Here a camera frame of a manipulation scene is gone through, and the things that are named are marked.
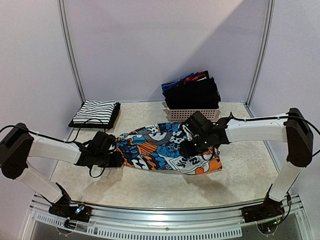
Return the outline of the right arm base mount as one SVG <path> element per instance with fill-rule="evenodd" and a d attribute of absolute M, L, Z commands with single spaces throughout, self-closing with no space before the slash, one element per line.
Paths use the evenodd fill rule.
<path fill-rule="evenodd" d="M 287 192 L 285 197 L 288 206 L 287 211 L 285 211 L 282 201 L 277 202 L 267 196 L 261 204 L 241 208 L 241 215 L 244 222 L 256 222 L 256 227 L 261 234 L 265 236 L 273 235 L 291 211 L 292 199 L 290 193 Z"/>

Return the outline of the colourful printed clothes pile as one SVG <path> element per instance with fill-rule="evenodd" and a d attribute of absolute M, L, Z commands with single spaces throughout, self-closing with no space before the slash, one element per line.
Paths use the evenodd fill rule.
<path fill-rule="evenodd" d="M 188 140 L 182 123 L 165 122 L 119 135 L 115 149 L 122 154 L 125 166 L 141 170 L 201 175 L 222 169 L 216 148 L 184 158 L 180 154 L 183 141 Z"/>

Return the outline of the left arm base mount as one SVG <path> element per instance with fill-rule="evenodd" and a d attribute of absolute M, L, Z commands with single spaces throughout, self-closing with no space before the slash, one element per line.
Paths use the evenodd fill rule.
<path fill-rule="evenodd" d="M 62 197 L 56 203 L 51 204 L 48 212 L 52 215 L 65 218 L 63 226 L 74 230 L 77 222 L 89 222 L 92 210 L 92 207 L 84 203 L 72 203 L 69 198 Z"/>

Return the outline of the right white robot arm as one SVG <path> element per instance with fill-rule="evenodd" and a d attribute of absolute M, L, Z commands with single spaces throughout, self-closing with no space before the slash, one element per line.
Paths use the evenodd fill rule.
<path fill-rule="evenodd" d="M 193 157 L 209 148 L 242 141 L 277 141 L 287 143 L 286 164 L 271 185 L 258 213 L 269 218 L 278 210 L 278 203 L 296 181 L 302 169 L 313 159 L 313 126 L 297 108 L 275 116 L 236 118 L 232 114 L 213 123 L 196 111 L 184 123 L 191 140 L 180 144 L 180 154 Z"/>

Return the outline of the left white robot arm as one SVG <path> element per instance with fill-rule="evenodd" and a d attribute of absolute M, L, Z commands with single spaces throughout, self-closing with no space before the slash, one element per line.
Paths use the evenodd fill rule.
<path fill-rule="evenodd" d="M 12 180 L 27 185 L 44 197 L 63 216 L 74 213 L 69 195 L 57 183 L 39 173 L 29 162 L 31 157 L 46 158 L 71 165 L 102 169 L 120 168 L 124 160 L 116 151 L 116 138 L 98 131 L 93 139 L 84 143 L 65 141 L 36 133 L 23 123 L 3 127 L 9 132 L 0 142 L 0 169 Z"/>

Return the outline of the black white striped tank top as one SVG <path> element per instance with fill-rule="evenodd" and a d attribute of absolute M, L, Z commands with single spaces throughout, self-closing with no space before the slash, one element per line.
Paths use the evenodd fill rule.
<path fill-rule="evenodd" d="M 81 108 L 72 118 L 73 124 L 103 124 L 111 122 L 113 116 L 118 111 L 119 103 L 116 101 L 96 101 L 86 100 Z"/>

